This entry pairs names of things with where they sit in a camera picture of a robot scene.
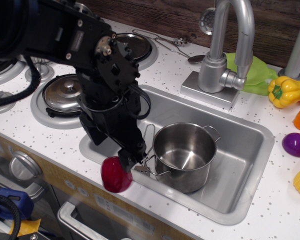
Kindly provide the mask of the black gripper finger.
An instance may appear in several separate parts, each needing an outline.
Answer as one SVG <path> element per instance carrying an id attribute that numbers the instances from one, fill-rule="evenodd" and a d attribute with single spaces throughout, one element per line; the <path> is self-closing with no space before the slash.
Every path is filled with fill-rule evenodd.
<path id="1" fill-rule="evenodd" d="M 118 152 L 118 158 L 122 169 L 129 173 L 134 166 L 132 155 L 126 149 L 121 149 Z"/>
<path id="2" fill-rule="evenodd" d="M 136 156 L 136 161 L 138 164 L 143 165 L 145 160 L 148 158 L 148 154 L 143 152 L 143 153 L 138 153 Z"/>

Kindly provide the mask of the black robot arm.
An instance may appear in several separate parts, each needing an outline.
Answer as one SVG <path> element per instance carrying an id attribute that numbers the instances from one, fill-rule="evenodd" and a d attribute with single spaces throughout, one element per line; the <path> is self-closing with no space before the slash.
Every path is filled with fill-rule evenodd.
<path id="1" fill-rule="evenodd" d="M 0 61 L 23 56 L 31 71 L 30 85 L 0 99 L 0 107 L 30 96 L 41 76 L 34 57 L 73 66 L 82 92 L 80 122 L 99 145 L 111 138 L 120 147 L 125 172 L 146 157 L 146 143 L 137 127 L 141 100 L 139 65 L 128 47 L 116 40 L 111 26 L 80 12 L 73 0 L 0 0 Z"/>

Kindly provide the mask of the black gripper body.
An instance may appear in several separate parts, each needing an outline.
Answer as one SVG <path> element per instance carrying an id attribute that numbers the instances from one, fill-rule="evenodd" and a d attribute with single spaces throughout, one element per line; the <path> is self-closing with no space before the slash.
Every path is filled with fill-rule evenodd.
<path id="1" fill-rule="evenodd" d="M 131 57 L 131 50 L 109 35 L 85 36 L 82 46 L 82 65 L 76 68 L 82 89 L 81 124 L 95 145 L 111 138 L 120 150 L 127 150 L 134 166 L 137 154 L 146 152 L 137 120 L 150 113 L 140 113 L 140 99 L 151 103 L 136 81 L 140 76 L 139 65 Z"/>

